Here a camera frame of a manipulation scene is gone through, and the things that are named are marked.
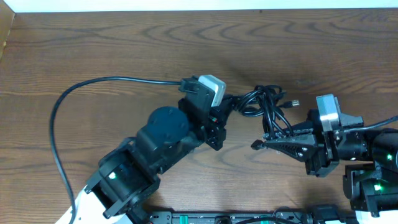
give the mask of green led light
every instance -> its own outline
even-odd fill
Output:
[[[379,184],[376,184],[374,186],[374,190],[381,190],[381,189],[382,189],[382,187]]]
[[[108,176],[111,180],[116,178],[116,174],[114,172],[112,172],[109,176]]]

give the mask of wall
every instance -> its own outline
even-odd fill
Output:
[[[14,12],[398,7],[398,0],[6,0]]]

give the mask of wooden table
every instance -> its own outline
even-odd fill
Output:
[[[286,10],[18,14],[0,63],[0,223],[53,223],[70,206],[49,146],[63,90],[124,75],[180,80],[213,74],[227,92],[276,83],[301,106],[291,123],[334,93],[366,124],[398,113],[398,10]],[[183,97],[175,86],[105,82],[61,106],[56,137],[77,194],[98,161],[149,114]],[[341,162],[327,178],[273,150],[253,151],[261,118],[233,113],[219,152],[202,146],[161,176],[148,205],[187,210],[273,210],[319,203],[349,209]]]

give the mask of tangled cable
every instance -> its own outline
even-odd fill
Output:
[[[262,115],[262,127],[265,133],[269,133],[270,139],[276,138],[275,130],[286,136],[293,136],[293,129],[290,123],[284,117],[281,108],[290,108],[293,106],[291,101],[277,105],[286,94],[278,85],[257,85],[253,91],[243,96],[227,96],[224,100],[233,99],[234,110],[243,116],[256,117]],[[289,133],[286,133],[275,121],[278,118],[283,121]]]

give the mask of connector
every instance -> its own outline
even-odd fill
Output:
[[[265,149],[267,146],[264,145],[264,142],[261,140],[255,140],[252,144],[251,144],[251,148],[254,150],[260,150],[260,149]]]
[[[299,100],[290,100],[286,101],[285,103],[279,105],[279,108],[292,108],[294,106],[300,106],[300,101]]]

